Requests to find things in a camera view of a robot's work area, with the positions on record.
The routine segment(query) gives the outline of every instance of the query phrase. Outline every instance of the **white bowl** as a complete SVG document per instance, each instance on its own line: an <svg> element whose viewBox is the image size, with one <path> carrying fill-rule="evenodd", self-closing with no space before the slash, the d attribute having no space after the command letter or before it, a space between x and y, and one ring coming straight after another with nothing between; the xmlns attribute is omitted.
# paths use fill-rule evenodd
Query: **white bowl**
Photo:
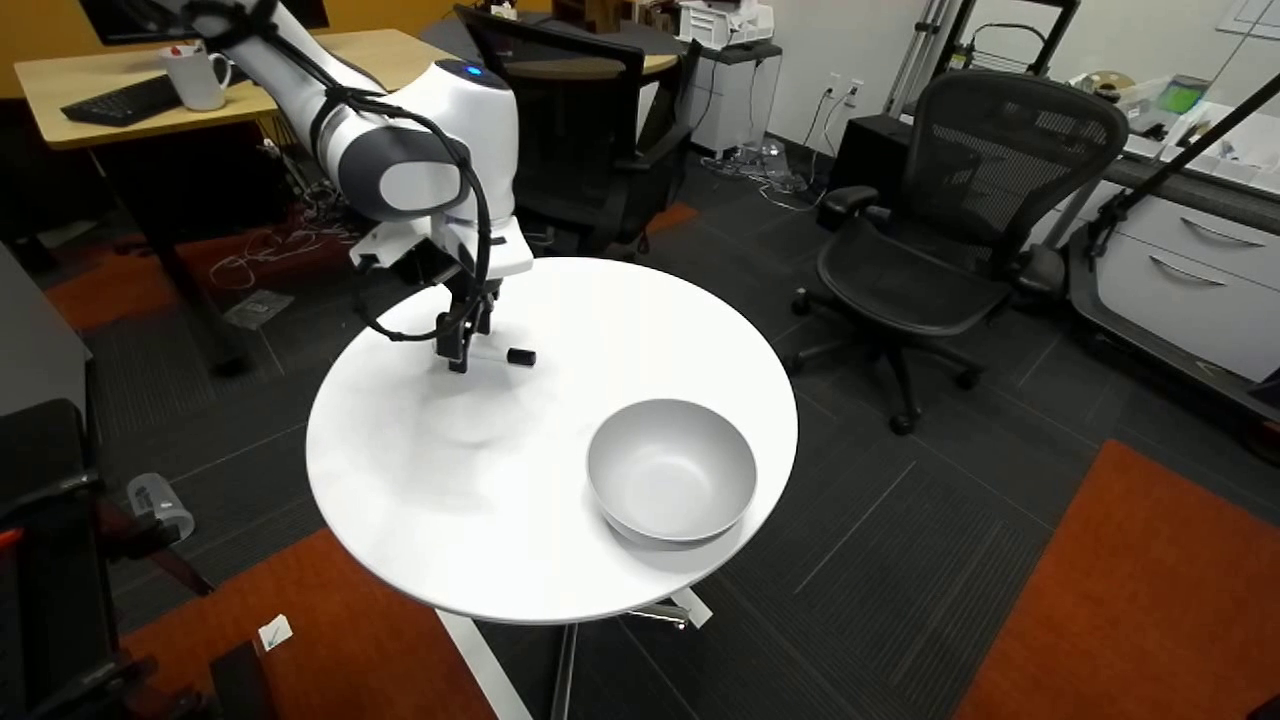
<svg viewBox="0 0 1280 720"><path fill-rule="evenodd" d="M749 511L758 455L745 430L703 405L640 400L595 428L588 478L608 522L688 542Z"/></svg>

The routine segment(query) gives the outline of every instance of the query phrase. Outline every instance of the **desk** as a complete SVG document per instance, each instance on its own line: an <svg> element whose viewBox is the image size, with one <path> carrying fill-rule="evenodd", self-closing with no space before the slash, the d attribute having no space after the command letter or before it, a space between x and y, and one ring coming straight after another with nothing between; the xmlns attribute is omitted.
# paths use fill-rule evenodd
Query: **desk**
<svg viewBox="0 0 1280 720"><path fill-rule="evenodd" d="M352 58L358 67L372 71L389 88L408 85L412 77L420 77L427 63L444 54L441 48L389 28L331 31L331 37L321 37L321 44ZM271 119L278 103L256 85L238 85L227 91L227 103L215 110L171 107L127 126L76 124L62 110L71 99L84 99L158 71L161 71L158 48L18 63L18 77L24 85L24 97L32 103L45 144L96 152L96 162L115 183L132 220L147 235L168 284L187 304L200 350L215 371L242 371L244 350L227 334L220 309L212 309L212 300L200 290L200 284L177 256L177 245L197 239L206 229L220 229L220 225L227 225L223 231L264 225L264 207L238 205L238 210L220 210L215 205L206 205L206 191L238 191L238 198L249 195L256 205L267 205L267 195L278 191L271 186L278 169L259 152L244 155L244 146L256 138L254 124ZM209 171L192 171L192 175L206 175L209 183L200 186L200 205L192 198L197 191L171 186L171 175L180 171L187 175L197 155L209 155Z"/></svg>
<svg viewBox="0 0 1280 720"><path fill-rule="evenodd" d="M427 327L441 286L389 327ZM535 349L535 368L498 361ZM646 542L588 501L588 440L633 400L701 400L758 450L758 497L710 542ZM535 258L503 284L472 371L360 330L310 414L310 474L336 539L392 586L498 624L585 624L663 599L733 559L784 497L793 384L725 300L617 258Z"/></svg>

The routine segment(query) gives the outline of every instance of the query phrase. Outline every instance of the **drawer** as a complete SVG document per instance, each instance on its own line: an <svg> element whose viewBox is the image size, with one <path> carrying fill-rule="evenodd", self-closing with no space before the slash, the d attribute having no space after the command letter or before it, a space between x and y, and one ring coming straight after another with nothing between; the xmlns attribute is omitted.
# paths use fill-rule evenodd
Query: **drawer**
<svg viewBox="0 0 1280 720"><path fill-rule="evenodd" d="M1195 262L1246 276L1254 284L1280 286L1280 235L1219 220L1211 210L1143 198L1117 229L1117 235L1131 235Z"/></svg>
<svg viewBox="0 0 1280 720"><path fill-rule="evenodd" d="M1117 316L1246 381L1280 368L1280 290L1264 284L1117 235L1097 262L1097 290Z"/></svg>

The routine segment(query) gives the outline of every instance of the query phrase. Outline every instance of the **table top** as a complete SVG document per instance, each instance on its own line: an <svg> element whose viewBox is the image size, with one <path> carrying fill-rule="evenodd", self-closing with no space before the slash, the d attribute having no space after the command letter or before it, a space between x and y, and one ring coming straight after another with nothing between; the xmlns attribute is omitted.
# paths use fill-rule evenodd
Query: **table top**
<svg viewBox="0 0 1280 720"><path fill-rule="evenodd" d="M395 28L321 31L321 44L328 51L352 58L358 67L372 71L389 88L408 85L427 63L448 54L426 40L395 31ZM244 81L244 85L231 85L227 103L212 107L212 110L171 107L171 110L147 115L127 126L76 124L66 115L70 103L112 91L122 85L161 77L164 71L161 48L24 58L14 67L18 67L18 81L28 97L36 126L41 126L45 144L52 144L52 146L122 144L122 138L146 138L146 136L168 136L168 133L215 126L215 124L244 124L244 119L259 119L259 115L278 110L278 99L264 88Z"/></svg>
<svg viewBox="0 0 1280 720"><path fill-rule="evenodd" d="M433 327L444 286L389 327ZM503 349L535 349L535 368ZM617 258L535 258L503 281L493 334L448 371L433 342L360 330L310 421L310 474L336 539L392 586L498 624L580 624L663 599L733 559L797 461L797 394L725 300ZM637 539L588 497L592 430L637 400L698 400L758 455L758 497L703 542Z"/></svg>

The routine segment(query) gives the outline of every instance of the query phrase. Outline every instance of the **chair base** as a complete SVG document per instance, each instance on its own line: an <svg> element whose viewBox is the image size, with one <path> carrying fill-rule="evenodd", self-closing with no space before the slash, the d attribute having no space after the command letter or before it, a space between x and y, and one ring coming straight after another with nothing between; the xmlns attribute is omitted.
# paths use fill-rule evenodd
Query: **chair base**
<svg viewBox="0 0 1280 720"><path fill-rule="evenodd" d="M824 311L836 311L836 316L843 316L843 320L856 320L836 294L824 294L824 290L812 290L812 286L797 286L793 311L797 311L797 316L809 316L812 309L824 309ZM894 384L898 384L898 394L902 394L902 407L888 410L888 428L894 428L898 436L917 430L917 422L921 422L921 414L924 414L924 407L917 405L917 384L911 384L911 371L908 371L908 350L924 350L924 355L938 355L938 361L958 365L960 371L958 371L953 381L958 381L958 387L964 387L964 390L977 387L979 377L985 377L985 368L979 368L977 361L967 361L967 355L960 355L960 350L953 350L953 349L924 342L924 339L908 339L908 334L898 334L898 330L877 327L877 324L868 324L868 327L871 327L871 339L877 339L871 361L879 361L879 355L888 361L888 371L894 371ZM834 350L843 350L843 349L856 349L856 339L829 339L829 342L797 349L797 350L784 350L784 368L787 368L787 377L801 377L805 365L812 365L812 361L820 361L820 355L834 355Z"/></svg>

